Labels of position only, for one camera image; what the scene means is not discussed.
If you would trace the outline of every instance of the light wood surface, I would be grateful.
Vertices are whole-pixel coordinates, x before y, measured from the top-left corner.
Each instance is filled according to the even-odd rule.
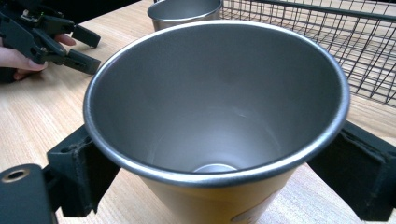
[[[74,49],[104,62],[117,50],[152,33],[150,0],[124,7],[82,25],[102,37],[97,49]],[[24,163],[48,164],[46,152],[83,124],[82,104],[91,77],[65,66],[21,82],[0,84],[0,171]],[[352,96],[348,120],[396,145],[396,108]],[[396,223],[396,217],[390,221]],[[136,175],[121,170],[97,214],[63,217],[60,223],[178,223]],[[352,210],[306,164],[259,223],[361,223]]]

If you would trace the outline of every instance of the wire basket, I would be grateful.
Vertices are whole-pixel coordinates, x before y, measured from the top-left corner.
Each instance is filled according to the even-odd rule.
[[[223,0],[223,4],[223,19],[270,23],[314,40],[343,67],[352,93],[396,107],[396,3]]]

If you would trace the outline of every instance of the human hand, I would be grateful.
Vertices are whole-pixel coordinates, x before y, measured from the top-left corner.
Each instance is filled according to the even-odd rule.
[[[56,35],[55,41],[67,46],[76,45],[76,41],[68,35]],[[0,67],[17,68],[13,77],[15,80],[21,80],[29,74],[44,70],[47,67],[47,63],[37,64],[17,50],[3,47],[3,39],[0,38]]]

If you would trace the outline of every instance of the metal container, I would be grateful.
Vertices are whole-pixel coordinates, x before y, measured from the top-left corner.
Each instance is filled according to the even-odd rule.
[[[148,8],[155,31],[193,21],[219,20],[222,0],[162,0]]]
[[[111,57],[84,118],[105,155],[184,223],[239,223],[258,218],[293,169],[333,140],[348,106],[342,69],[307,38],[200,21]]]

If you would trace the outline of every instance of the black wire mesh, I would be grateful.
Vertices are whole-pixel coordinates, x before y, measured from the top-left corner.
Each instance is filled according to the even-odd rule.
[[[223,0],[223,4],[223,19],[270,23],[316,41],[341,64],[352,93],[396,107],[396,3]]]

